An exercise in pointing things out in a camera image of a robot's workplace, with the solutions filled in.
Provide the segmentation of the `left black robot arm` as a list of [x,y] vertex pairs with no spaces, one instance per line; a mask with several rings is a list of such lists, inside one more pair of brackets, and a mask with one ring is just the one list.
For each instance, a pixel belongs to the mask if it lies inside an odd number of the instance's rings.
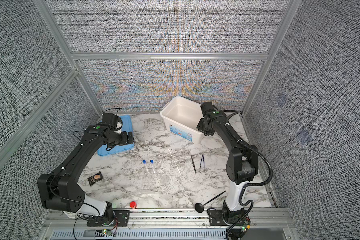
[[103,113],[102,120],[82,131],[82,137],[67,158],[49,174],[37,180],[43,208],[80,214],[89,223],[110,226],[115,214],[110,202],[86,195],[78,185],[82,171],[102,146],[112,150],[134,143],[132,131],[123,131],[124,120],[113,113]]

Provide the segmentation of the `blue capped test tube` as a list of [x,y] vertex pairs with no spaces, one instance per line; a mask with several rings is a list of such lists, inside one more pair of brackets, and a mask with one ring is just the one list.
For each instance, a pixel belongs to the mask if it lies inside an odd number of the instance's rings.
[[149,168],[148,168],[148,165],[147,165],[147,161],[146,160],[143,160],[143,164],[145,166],[145,169],[147,171],[147,174],[149,175],[150,174],[150,171],[149,171]]
[[153,174],[155,175],[156,174],[155,162],[154,162],[154,160],[150,160],[150,163],[151,163],[151,168],[152,168]]

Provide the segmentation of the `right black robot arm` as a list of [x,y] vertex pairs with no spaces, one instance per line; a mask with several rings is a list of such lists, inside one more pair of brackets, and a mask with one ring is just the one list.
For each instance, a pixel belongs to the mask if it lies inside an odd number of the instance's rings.
[[232,225],[242,218],[249,201],[243,203],[247,193],[246,186],[258,173],[258,155],[243,146],[245,141],[230,124],[230,118],[239,112],[234,110],[218,110],[212,102],[201,104],[203,117],[197,129],[205,136],[218,134],[229,151],[226,163],[226,173],[231,181],[229,193],[223,202],[223,220]]

